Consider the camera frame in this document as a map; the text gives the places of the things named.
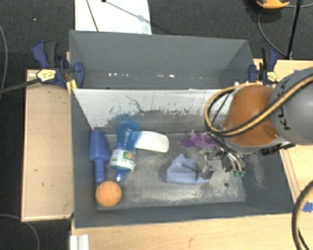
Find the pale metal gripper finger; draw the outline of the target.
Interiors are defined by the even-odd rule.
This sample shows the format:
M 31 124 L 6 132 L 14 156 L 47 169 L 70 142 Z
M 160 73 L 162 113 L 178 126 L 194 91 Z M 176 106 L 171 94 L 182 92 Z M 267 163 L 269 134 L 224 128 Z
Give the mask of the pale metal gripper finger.
M 211 164 L 205 164 L 198 168 L 198 176 L 202 179 L 211 179 L 215 172 L 215 168 Z
M 215 157 L 215 150 L 200 150 L 198 152 L 198 165 L 211 165 Z

